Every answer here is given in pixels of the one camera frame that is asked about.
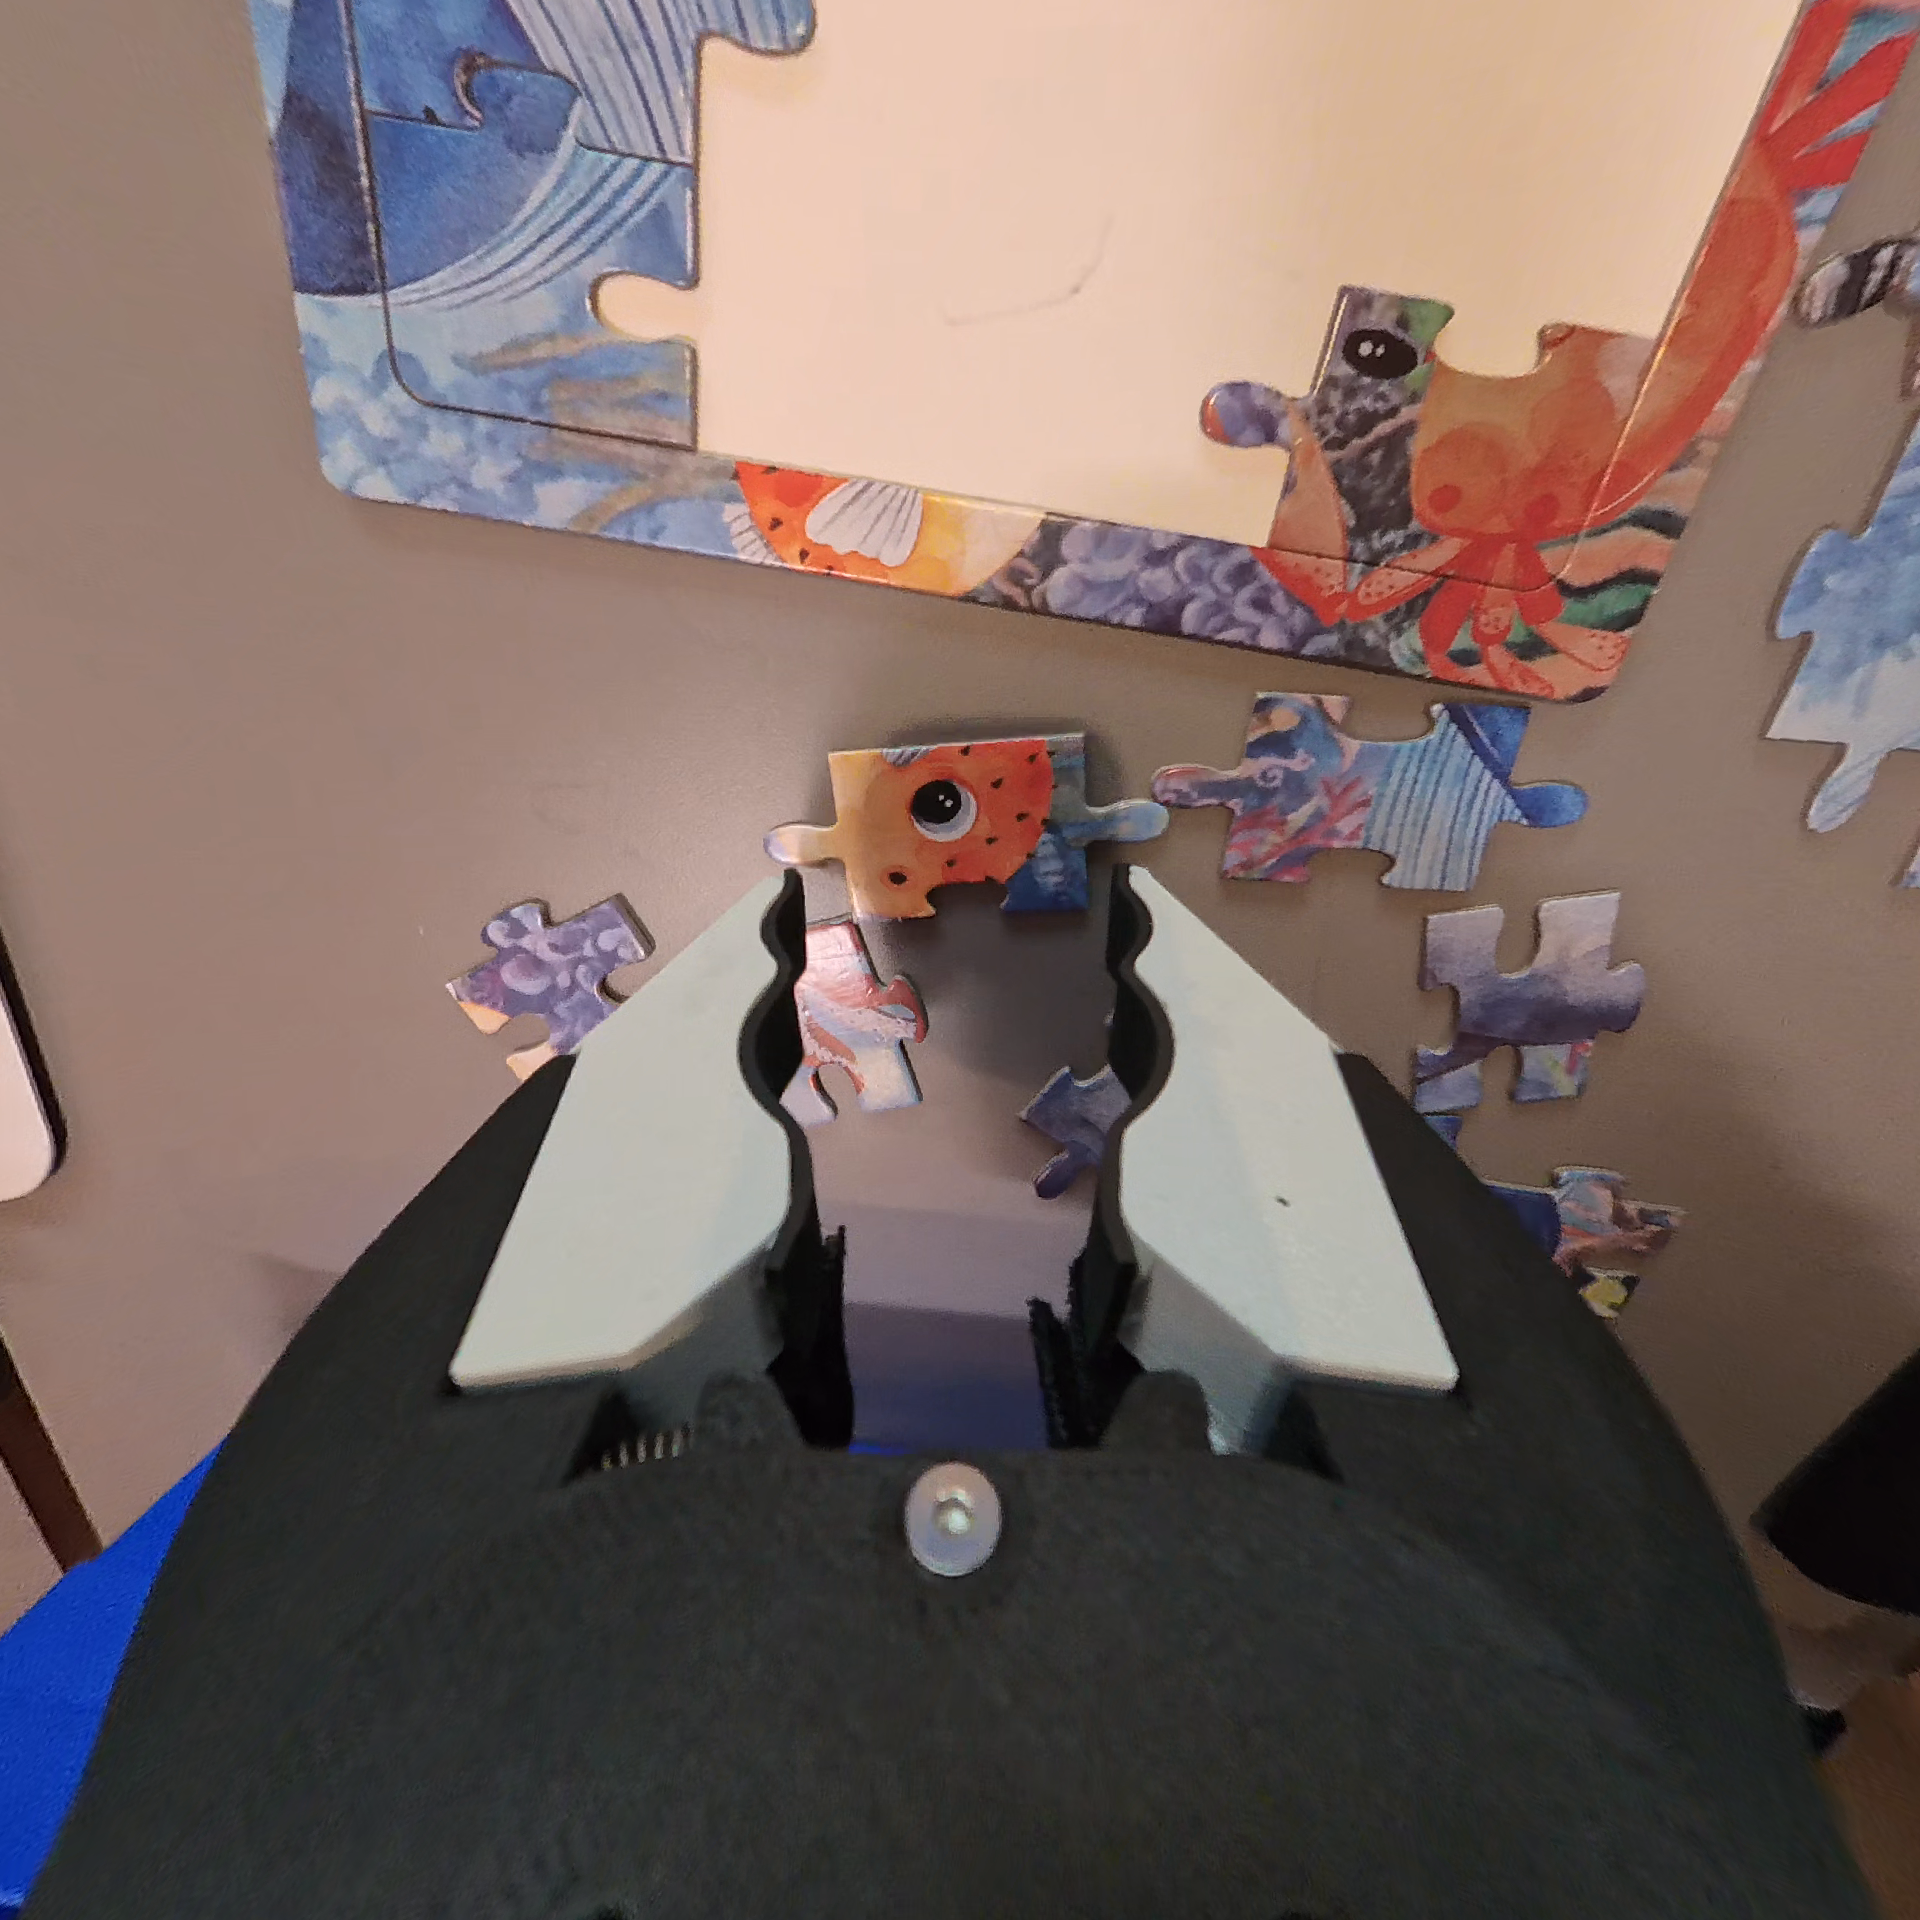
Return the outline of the orange coral puzzle piece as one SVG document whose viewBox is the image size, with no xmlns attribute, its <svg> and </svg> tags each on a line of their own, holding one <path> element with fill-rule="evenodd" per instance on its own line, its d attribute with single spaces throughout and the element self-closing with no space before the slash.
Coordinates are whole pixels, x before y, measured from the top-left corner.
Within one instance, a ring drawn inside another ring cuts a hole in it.
<svg viewBox="0 0 1920 1920">
<path fill-rule="evenodd" d="M 1590 520 L 1652 343 L 1548 324 L 1532 370 L 1475 376 L 1436 351 L 1452 316 L 1348 287 L 1307 396 L 1229 379 L 1202 402 L 1208 440 L 1286 451 L 1258 559 L 1328 621 L 1436 578 L 1542 585 L 1540 548 Z"/>
</svg>

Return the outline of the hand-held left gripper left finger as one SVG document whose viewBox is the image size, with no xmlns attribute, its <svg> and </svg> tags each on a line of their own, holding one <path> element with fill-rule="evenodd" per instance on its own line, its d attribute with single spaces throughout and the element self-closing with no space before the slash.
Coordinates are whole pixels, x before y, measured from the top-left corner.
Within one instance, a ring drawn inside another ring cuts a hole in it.
<svg viewBox="0 0 1920 1920">
<path fill-rule="evenodd" d="M 664 1429 L 710 1379 L 767 1376 L 814 1447 L 851 1441 L 845 1236 L 779 1100 L 804 936 L 799 879 L 764 881 L 579 1044 L 458 1387 L 610 1376 Z"/>
</svg>

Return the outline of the blue plastic bin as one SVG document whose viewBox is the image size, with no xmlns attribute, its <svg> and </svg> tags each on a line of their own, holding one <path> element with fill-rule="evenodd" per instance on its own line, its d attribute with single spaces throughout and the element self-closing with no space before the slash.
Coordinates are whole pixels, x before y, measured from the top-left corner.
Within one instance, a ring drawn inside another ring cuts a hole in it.
<svg viewBox="0 0 1920 1920">
<path fill-rule="evenodd" d="M 63 1573 L 2 1637 L 2 1916 L 15 1917 L 69 1812 L 156 1576 L 213 1455 Z"/>
</svg>

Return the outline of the jigsaw puzzle pieces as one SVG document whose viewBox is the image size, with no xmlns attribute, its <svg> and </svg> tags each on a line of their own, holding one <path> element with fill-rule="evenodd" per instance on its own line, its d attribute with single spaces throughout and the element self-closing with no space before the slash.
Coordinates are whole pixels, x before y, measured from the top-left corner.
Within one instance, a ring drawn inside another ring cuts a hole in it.
<svg viewBox="0 0 1920 1920">
<path fill-rule="evenodd" d="M 967 587 L 996 607 L 1184 634 L 1279 657 L 1403 669 L 1436 689 L 1475 689 L 1534 705 L 1581 705 L 1616 680 L 1631 631 L 1688 524 L 1752 368 L 1744 346 L 1781 319 L 1783 289 L 1740 248 L 1734 272 L 1691 301 L 1651 353 L 1590 520 L 1540 548 L 1540 585 L 1436 578 L 1406 601 L 1351 620 L 1311 612 L 1260 562 L 1262 544 L 1151 533 L 1094 520 L 1050 520 L 1015 555 Z M 1807 829 L 1852 824 L 1890 756 L 1915 756 L 1915 231 L 1829 256 L 1791 291 L 1797 324 L 1819 330 L 1869 308 L 1908 322 L 1903 384 L 1912 420 L 1899 461 L 1861 531 L 1819 531 L 1789 569 L 1779 636 L 1804 653 L 1767 739 L 1835 759 L 1807 801 Z M 878 576 L 895 565 L 879 538 L 932 538 L 946 498 L 741 465 L 726 528 L 741 559 Z M 1429 731 L 1362 739 L 1330 696 L 1262 693 L 1234 767 L 1170 767 L 1154 802 L 1227 809 L 1220 871 L 1237 881 L 1304 881 L 1322 852 L 1389 858 L 1388 883 L 1469 891 L 1495 820 L 1540 826 L 1576 815 L 1573 789 L 1512 779 L 1524 713 L 1512 705 L 1439 705 Z"/>
</svg>

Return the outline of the puzzle frame board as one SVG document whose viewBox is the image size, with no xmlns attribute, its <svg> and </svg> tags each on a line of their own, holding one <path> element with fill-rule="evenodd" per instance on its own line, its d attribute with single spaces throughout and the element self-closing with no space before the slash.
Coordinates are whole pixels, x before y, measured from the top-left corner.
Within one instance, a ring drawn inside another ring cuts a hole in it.
<svg viewBox="0 0 1920 1920">
<path fill-rule="evenodd" d="M 1215 384 L 1307 396 L 1348 287 L 1452 304 L 1488 378 L 1548 324 L 1658 353 L 1738 250 L 1783 319 L 1915 47 L 1915 5 L 1842 3 L 812 11 L 702 47 L 692 283 L 592 293 L 690 351 L 672 448 L 403 386 L 352 5 L 248 5 L 327 481 L 719 561 L 741 465 L 915 490 L 952 508 L 878 576 L 766 568 L 986 607 L 1042 516 L 1262 544 L 1288 457 L 1211 443 Z"/>
</svg>

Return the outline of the joined blue whale puzzle section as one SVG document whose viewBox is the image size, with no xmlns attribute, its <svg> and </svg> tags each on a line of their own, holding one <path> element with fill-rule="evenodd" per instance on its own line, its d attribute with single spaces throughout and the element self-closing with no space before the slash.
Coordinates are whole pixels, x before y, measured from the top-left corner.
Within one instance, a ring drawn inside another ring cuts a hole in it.
<svg viewBox="0 0 1920 1920">
<path fill-rule="evenodd" d="M 704 41 L 786 55 L 806 3 L 355 3 L 375 258 L 403 386 L 442 409 L 692 443 L 690 351 L 596 283 L 692 283 Z"/>
</svg>

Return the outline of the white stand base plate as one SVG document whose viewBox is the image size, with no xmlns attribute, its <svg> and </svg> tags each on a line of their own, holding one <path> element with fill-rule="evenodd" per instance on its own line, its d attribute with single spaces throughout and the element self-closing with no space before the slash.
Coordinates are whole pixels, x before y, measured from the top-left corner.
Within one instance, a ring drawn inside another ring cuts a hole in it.
<svg viewBox="0 0 1920 1920">
<path fill-rule="evenodd" d="M 67 1127 L 10 944 L 2 944 L 2 1203 L 40 1189 L 62 1167 Z"/>
</svg>

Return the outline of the orange pufferfish puzzle piece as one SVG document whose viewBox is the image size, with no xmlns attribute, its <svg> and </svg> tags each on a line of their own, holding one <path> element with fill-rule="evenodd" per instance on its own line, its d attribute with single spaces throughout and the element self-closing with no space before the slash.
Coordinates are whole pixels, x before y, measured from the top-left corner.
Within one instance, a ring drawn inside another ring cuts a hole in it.
<svg viewBox="0 0 1920 1920">
<path fill-rule="evenodd" d="M 932 915 L 932 889 L 1004 883 L 1006 912 L 1086 911 L 1088 845 L 1167 828 L 1154 801 L 1088 802 L 1079 731 L 834 753 L 829 828 L 784 824 L 766 852 L 784 866 L 837 863 L 861 919 Z"/>
</svg>

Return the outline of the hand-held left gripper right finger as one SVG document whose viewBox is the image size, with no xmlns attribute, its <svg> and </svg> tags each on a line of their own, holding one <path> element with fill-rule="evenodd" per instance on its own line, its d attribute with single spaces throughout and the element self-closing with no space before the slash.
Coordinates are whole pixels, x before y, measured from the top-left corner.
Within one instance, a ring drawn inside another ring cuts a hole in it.
<svg viewBox="0 0 1920 1920">
<path fill-rule="evenodd" d="M 1047 1437 L 1096 1447 L 1131 1381 L 1196 1381 L 1262 1455 L 1304 1379 L 1446 1395 L 1456 1360 L 1347 1057 L 1140 866 L 1110 879 L 1115 1121 L 1067 1313 L 1030 1309 Z"/>
</svg>

